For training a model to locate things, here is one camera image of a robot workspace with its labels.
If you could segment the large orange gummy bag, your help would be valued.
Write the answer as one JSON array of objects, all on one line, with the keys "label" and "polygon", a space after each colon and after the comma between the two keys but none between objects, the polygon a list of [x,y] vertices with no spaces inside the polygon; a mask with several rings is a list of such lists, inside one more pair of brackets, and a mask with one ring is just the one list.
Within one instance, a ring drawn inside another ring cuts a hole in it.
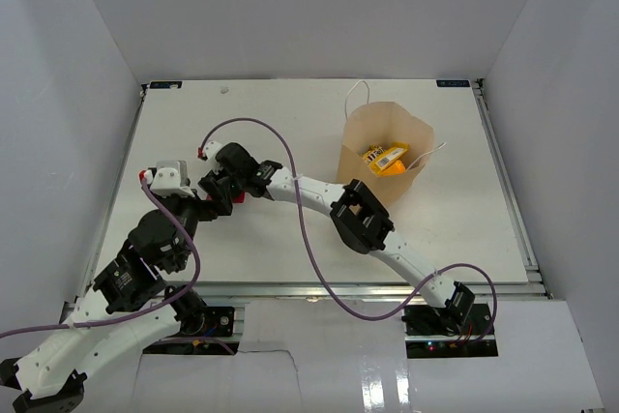
[{"label": "large orange gummy bag", "polygon": [[400,159],[380,159],[370,165],[372,172],[376,176],[394,176],[406,172],[406,166]]}]

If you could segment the small yellow snack packet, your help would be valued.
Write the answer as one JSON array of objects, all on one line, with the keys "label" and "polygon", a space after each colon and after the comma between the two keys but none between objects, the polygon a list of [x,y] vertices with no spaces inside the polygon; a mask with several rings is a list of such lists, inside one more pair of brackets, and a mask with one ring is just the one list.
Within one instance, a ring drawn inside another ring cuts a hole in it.
[{"label": "small yellow snack packet", "polygon": [[396,162],[401,156],[408,151],[407,144],[395,144],[394,146],[385,149],[379,147],[374,163],[379,169],[386,169],[388,166]]}]

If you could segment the pink red candy packet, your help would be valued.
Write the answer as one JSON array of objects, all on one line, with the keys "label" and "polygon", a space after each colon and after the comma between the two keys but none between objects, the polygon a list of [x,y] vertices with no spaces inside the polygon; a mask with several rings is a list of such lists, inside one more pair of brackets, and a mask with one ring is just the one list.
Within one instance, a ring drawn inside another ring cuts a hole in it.
[{"label": "pink red candy packet", "polygon": [[232,197],[230,202],[233,204],[241,204],[245,201],[246,194],[244,192],[239,193],[237,196]]}]

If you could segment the yellow snack bar wrapper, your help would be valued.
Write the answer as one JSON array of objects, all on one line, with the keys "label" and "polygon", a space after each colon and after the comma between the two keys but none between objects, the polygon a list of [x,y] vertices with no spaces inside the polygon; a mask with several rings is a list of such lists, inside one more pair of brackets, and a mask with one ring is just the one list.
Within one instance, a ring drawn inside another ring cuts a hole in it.
[{"label": "yellow snack bar wrapper", "polygon": [[372,144],[363,154],[363,160],[366,164],[371,164],[377,158],[381,157],[385,153],[385,149],[380,145]]}]

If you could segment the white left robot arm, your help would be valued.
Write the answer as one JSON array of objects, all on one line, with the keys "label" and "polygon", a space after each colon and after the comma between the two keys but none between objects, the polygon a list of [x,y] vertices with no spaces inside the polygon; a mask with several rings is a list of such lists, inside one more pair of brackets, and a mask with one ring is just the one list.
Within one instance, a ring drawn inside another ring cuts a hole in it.
[{"label": "white left robot arm", "polygon": [[190,283],[174,286],[164,274],[197,260],[193,238],[218,211],[212,200],[189,195],[150,197],[146,213],[116,257],[94,278],[67,319],[46,328],[39,346],[1,364],[1,384],[19,392],[16,412],[72,412],[85,385],[129,354],[169,336],[200,337],[211,312]]}]

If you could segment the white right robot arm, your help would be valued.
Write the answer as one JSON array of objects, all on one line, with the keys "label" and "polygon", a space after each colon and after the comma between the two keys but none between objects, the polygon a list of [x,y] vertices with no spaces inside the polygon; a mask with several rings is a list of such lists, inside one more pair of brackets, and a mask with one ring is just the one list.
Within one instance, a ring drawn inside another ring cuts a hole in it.
[{"label": "white right robot arm", "polygon": [[446,278],[416,252],[396,231],[388,210],[362,181],[354,179],[342,185],[298,176],[278,162],[257,162],[235,142],[204,143],[197,155],[208,166],[208,173],[198,185],[211,200],[231,208],[234,199],[247,193],[294,204],[312,267],[317,262],[310,250],[305,208],[329,218],[349,249],[380,260],[412,285],[413,293],[422,296],[432,308],[444,332],[456,335],[470,325],[474,293],[465,284]]}]

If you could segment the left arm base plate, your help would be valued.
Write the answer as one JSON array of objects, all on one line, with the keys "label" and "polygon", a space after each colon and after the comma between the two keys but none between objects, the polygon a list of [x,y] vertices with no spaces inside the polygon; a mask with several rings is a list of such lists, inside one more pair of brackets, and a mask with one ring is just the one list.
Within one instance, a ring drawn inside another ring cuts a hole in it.
[{"label": "left arm base plate", "polygon": [[234,356],[239,343],[234,335],[235,309],[233,307],[210,307],[204,316],[204,324],[195,334],[181,331],[177,335],[158,341],[143,350],[152,355]]}]

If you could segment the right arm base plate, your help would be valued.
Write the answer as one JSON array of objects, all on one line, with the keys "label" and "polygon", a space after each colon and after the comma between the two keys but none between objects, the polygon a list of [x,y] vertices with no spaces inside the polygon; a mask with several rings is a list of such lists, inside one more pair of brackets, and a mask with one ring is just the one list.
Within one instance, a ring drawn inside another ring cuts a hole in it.
[{"label": "right arm base plate", "polygon": [[499,355],[494,329],[475,342],[490,321],[487,304],[475,304],[463,326],[443,322],[432,308],[407,306],[404,324],[406,355],[409,360],[495,358]]}]

